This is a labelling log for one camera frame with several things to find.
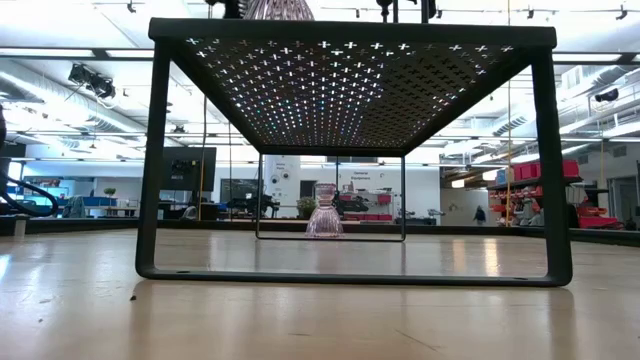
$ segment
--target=small metal frame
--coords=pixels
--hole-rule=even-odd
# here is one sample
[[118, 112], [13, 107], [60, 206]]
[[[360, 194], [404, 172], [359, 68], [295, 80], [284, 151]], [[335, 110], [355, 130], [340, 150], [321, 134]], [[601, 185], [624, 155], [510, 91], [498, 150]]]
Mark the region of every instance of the small metal frame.
[[[497, 27], [497, 26], [454, 26], [425, 24], [372, 24], [372, 23], [331, 23], [331, 22], [295, 22], [295, 21], [246, 21], [246, 20], [203, 20], [203, 19], [152, 19], [149, 28], [150, 37], [155, 40], [154, 64], [152, 73], [151, 102], [149, 106], [149, 126], [147, 133], [146, 157], [144, 165], [143, 192], [140, 210], [138, 242], [136, 246], [136, 271], [143, 277], [152, 279], [179, 280], [218, 280], [218, 281], [252, 281], [252, 282], [306, 282], [306, 283], [349, 283], [349, 284], [389, 284], [389, 285], [468, 285], [468, 286], [562, 286], [572, 278], [571, 248], [568, 237], [566, 199], [563, 178], [560, 134], [557, 129], [558, 113], [553, 74], [552, 49], [556, 46], [555, 31], [550, 28], [533, 27]], [[196, 39], [208, 39], [207, 42]], [[264, 114], [261, 109], [260, 96], [265, 94], [257, 90], [240, 91], [240, 88], [253, 84], [249, 80], [259, 80], [258, 74], [251, 74], [246, 65], [253, 53], [260, 53], [262, 44], [270, 40], [291, 44], [307, 45], [306, 55], [313, 54], [319, 61], [349, 62], [355, 59], [364, 64], [377, 64], [384, 71], [375, 74], [380, 79], [383, 90], [362, 91], [360, 95], [369, 99], [358, 116], [348, 118], [323, 112], [321, 118], [331, 125], [319, 124], [318, 129], [326, 132], [324, 136], [309, 137], [300, 132], [293, 124], [286, 121], [272, 121], [276, 132], [269, 133], [265, 127]], [[381, 52], [369, 54], [366, 60], [353, 51], [343, 54], [348, 47], [338, 49], [341, 54], [336, 60], [328, 55], [330, 49], [323, 49], [322, 42], [349, 44], [356, 43], [362, 48], [375, 49], [380, 44], [393, 47], [387, 56], [399, 52], [399, 57], [381, 60]], [[253, 42], [259, 44], [247, 49]], [[402, 44], [413, 46], [416, 53], [404, 52]], [[434, 53], [425, 51], [439, 49]], [[197, 54], [204, 51], [209, 54]], [[275, 66], [290, 66], [292, 62], [287, 50], [278, 49], [286, 58], [278, 57], [273, 49], [268, 55], [278, 60]], [[280, 155], [336, 155], [336, 156], [388, 156], [404, 158], [409, 152], [436, 134], [443, 127], [455, 120], [474, 104], [488, 96], [500, 85], [524, 70], [532, 67], [536, 124], [538, 129], [538, 146], [542, 167], [542, 185], [544, 186], [545, 224], [547, 245], [548, 272], [540, 278], [517, 277], [475, 277], [475, 276], [413, 276], [413, 275], [337, 275], [337, 274], [295, 274], [295, 273], [250, 273], [250, 272], [215, 272], [215, 271], [175, 271], [159, 270], [155, 266], [154, 254], [156, 245], [156, 228], [158, 225], [158, 193], [161, 172], [164, 129], [166, 122], [167, 90], [171, 61], [198, 86], [227, 119], [251, 142], [260, 154]], [[265, 70], [276, 73], [273, 82], [258, 81], [256, 86], [270, 88], [283, 99], [289, 99], [299, 90], [313, 89], [300, 96], [308, 96], [316, 89], [317, 82], [309, 80], [311, 72], [318, 76], [332, 76], [334, 71], [329, 63], [318, 66], [314, 60], [313, 70], [300, 70], [300, 79], [281, 80], [285, 75], [281, 70]], [[249, 66], [258, 65], [251, 62]], [[415, 89], [407, 88], [410, 77], [407, 73], [415, 71], [424, 77], [424, 81], [412, 83]], [[460, 88], [461, 82], [468, 86]], [[299, 103], [304, 98], [288, 105], [296, 105], [302, 112]], [[313, 109], [308, 110], [312, 121]], [[380, 113], [387, 117], [380, 119]], [[345, 143], [339, 131], [343, 125], [357, 124], [348, 135], [354, 141]]]
[[[258, 209], [256, 210], [256, 238], [258, 240], [303, 240], [303, 241], [363, 241], [363, 242], [404, 242], [407, 239], [407, 217], [404, 209], [406, 209], [405, 191], [406, 191], [406, 165], [404, 156], [400, 160], [400, 192], [401, 192], [401, 206], [402, 216], [400, 221], [400, 238], [399, 239], [365, 239], [365, 238], [307, 238], [307, 237], [285, 237], [285, 236], [260, 236], [260, 217], [262, 214], [261, 200], [262, 200], [262, 154], [259, 155], [258, 160]], [[338, 186], [338, 166], [336, 163], [336, 186]]]

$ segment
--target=metal table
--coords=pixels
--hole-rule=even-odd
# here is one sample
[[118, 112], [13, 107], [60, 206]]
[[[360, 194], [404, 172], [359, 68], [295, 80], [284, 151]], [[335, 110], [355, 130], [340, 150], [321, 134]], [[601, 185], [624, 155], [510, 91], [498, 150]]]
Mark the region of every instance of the metal table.
[[[136, 268], [161, 279], [557, 286], [570, 281], [551, 51], [539, 27], [152, 19], [155, 41]], [[161, 271], [154, 265], [173, 61], [262, 155], [405, 156], [532, 67], [548, 274], [542, 278]], [[403, 219], [401, 229], [404, 240]]]

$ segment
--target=red object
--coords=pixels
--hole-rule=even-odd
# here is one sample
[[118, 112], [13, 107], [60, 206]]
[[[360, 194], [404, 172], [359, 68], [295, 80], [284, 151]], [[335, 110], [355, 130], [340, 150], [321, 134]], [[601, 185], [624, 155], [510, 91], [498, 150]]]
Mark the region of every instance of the red object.
[[[516, 165], [514, 169], [516, 181], [536, 179], [542, 176], [539, 162]], [[562, 161], [562, 172], [564, 177], [579, 177], [580, 168], [578, 167], [578, 162], [575, 160]]]
[[564, 160], [562, 162], [562, 172], [565, 177], [578, 177], [580, 176], [580, 168], [578, 162], [575, 160]]
[[378, 195], [378, 202], [380, 204], [388, 204], [391, 202], [391, 195]]
[[522, 168], [529, 166], [529, 164], [517, 164], [513, 166], [513, 178], [514, 181], [526, 180], [526, 177], [522, 177]]
[[578, 218], [578, 223], [581, 229], [602, 227], [607, 225], [613, 225], [618, 222], [616, 218], [604, 218], [599, 216], [584, 216]]
[[599, 216], [607, 213], [607, 209], [597, 208], [593, 206], [578, 206], [576, 208], [579, 216], [589, 217], [589, 216]]
[[520, 167], [520, 180], [540, 177], [540, 163], [523, 164]]
[[533, 192], [529, 193], [529, 195], [531, 197], [542, 196], [542, 186], [536, 186], [536, 189]]
[[348, 213], [348, 214], [344, 214], [345, 219], [347, 220], [364, 220], [364, 214], [353, 214], [353, 213]]
[[505, 211], [507, 211], [507, 208], [504, 205], [489, 205], [489, 207], [494, 212], [505, 212]]

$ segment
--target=ceiling light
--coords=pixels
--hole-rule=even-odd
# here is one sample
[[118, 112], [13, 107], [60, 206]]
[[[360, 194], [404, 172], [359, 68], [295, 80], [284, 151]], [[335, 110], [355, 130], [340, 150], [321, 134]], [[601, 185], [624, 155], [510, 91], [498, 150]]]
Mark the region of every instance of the ceiling light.
[[620, 126], [616, 126], [611, 130], [604, 131], [602, 136], [604, 137], [615, 137], [624, 134], [634, 133], [636, 131], [640, 131], [640, 122], [634, 122], [629, 124], [624, 124]]
[[80, 131], [25, 131], [24, 135], [44, 135], [44, 136], [81, 136]]
[[109, 57], [129, 57], [139, 59], [152, 59], [153, 50], [107, 50]]
[[600, 142], [600, 138], [561, 138], [560, 141], [566, 142]]
[[610, 142], [640, 142], [640, 138], [613, 138]]
[[524, 162], [538, 160], [539, 158], [540, 158], [540, 155], [538, 154], [525, 154], [525, 155], [520, 155], [512, 158], [511, 162], [514, 164], [520, 164]]
[[472, 164], [474, 168], [503, 168], [504, 164]]
[[0, 55], [6, 56], [55, 56], [55, 57], [95, 57], [89, 49], [30, 49], [0, 48]]
[[76, 158], [41, 158], [40, 161], [78, 161]]
[[484, 181], [494, 181], [498, 176], [498, 170], [492, 170], [482, 173], [482, 180]]
[[[478, 140], [480, 141], [504, 141], [504, 142], [508, 142], [509, 138], [506, 136], [484, 136], [484, 137], [479, 137]], [[536, 138], [533, 137], [512, 137], [511, 141], [515, 142], [515, 141], [536, 141]]]
[[622, 20], [626, 18], [628, 15], [628, 11], [624, 8], [623, 4], [620, 4], [620, 15], [616, 16], [616, 20]]
[[588, 119], [585, 119], [585, 120], [576, 121], [576, 122], [571, 123], [569, 125], [565, 125], [565, 126], [560, 128], [560, 131], [559, 131], [560, 135], [568, 134], [568, 133], [572, 132], [573, 130], [577, 130], [577, 129], [585, 126], [588, 123], [589, 123]]
[[432, 136], [429, 140], [471, 140], [471, 136]]
[[454, 189], [460, 189], [464, 187], [464, 179], [451, 182], [451, 187]]
[[589, 146], [589, 144], [578, 145], [578, 146], [574, 146], [574, 147], [566, 148], [566, 149], [562, 150], [562, 155], [571, 154], [572, 152], [578, 151], [578, 150], [580, 150], [580, 149], [584, 149], [584, 148], [586, 148], [587, 146]]
[[620, 54], [553, 54], [554, 62], [613, 62], [620, 59]]

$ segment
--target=black cable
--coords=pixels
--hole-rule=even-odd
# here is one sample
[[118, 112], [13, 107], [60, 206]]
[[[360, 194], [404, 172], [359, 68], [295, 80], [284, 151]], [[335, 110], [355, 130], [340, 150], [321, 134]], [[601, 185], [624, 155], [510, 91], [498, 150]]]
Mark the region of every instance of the black cable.
[[69, 100], [75, 93], [78, 92], [78, 90], [80, 90], [80, 88], [84, 85], [85, 83], [82, 83], [80, 85], [78, 85], [77, 88], [75, 88], [75, 90], [73, 90], [73, 92], [71, 94], [69, 94], [69, 96], [67, 96], [63, 102], [66, 102], [67, 100]]
[[13, 200], [8, 193], [2, 191], [0, 192], [0, 197], [2, 197], [7, 204], [9, 204], [9, 206], [11, 206], [12, 208], [18, 210], [21, 214], [27, 214], [30, 216], [34, 216], [34, 217], [46, 217], [46, 216], [51, 216], [55, 213], [58, 212], [58, 202], [56, 201], [56, 198], [53, 197], [53, 195], [49, 194], [48, 192], [38, 188], [37, 186], [33, 186], [31, 184], [27, 184], [24, 181], [20, 181], [20, 180], [15, 180], [10, 178], [9, 176], [7, 176], [6, 174], [4, 174], [2, 171], [0, 171], [0, 181], [2, 182], [12, 182], [18, 186], [21, 186], [23, 188], [32, 190], [34, 192], [37, 192], [38, 194], [46, 197], [47, 199], [49, 199], [49, 201], [51, 201], [51, 209], [47, 212], [38, 212], [38, 211], [33, 211], [30, 210], [22, 205], [20, 205], [20, 203], [18, 203], [17, 201]]
[[[0, 150], [2, 149], [2, 147], [4, 146], [4, 141], [7, 138], [7, 123], [4, 119], [4, 115], [2, 113], [2, 105], [0, 104]], [[47, 212], [37, 212], [37, 211], [33, 211], [30, 209], [27, 209], [26, 207], [20, 205], [17, 201], [13, 200], [9, 194], [2, 190], [0, 191], [0, 197], [3, 198], [7, 204], [9, 204], [9, 206], [13, 207], [14, 209], [18, 210], [20, 213], [22, 214], [27, 214], [27, 215], [31, 215], [31, 216], [36, 216], [36, 217], [44, 217], [44, 216], [51, 216], [55, 213], [58, 212], [58, 202], [56, 201], [56, 198], [53, 197], [53, 195], [49, 194], [48, 192], [33, 186], [31, 184], [27, 184], [24, 181], [20, 181], [20, 180], [15, 180], [10, 178], [7, 174], [5, 174], [4, 172], [0, 171], [0, 183], [2, 183], [2, 185], [4, 185], [7, 182], [12, 182], [16, 185], [22, 186], [24, 188], [27, 188], [29, 190], [35, 191], [38, 194], [46, 197], [47, 199], [49, 199], [49, 201], [51, 201], [51, 210], [47, 211]]]

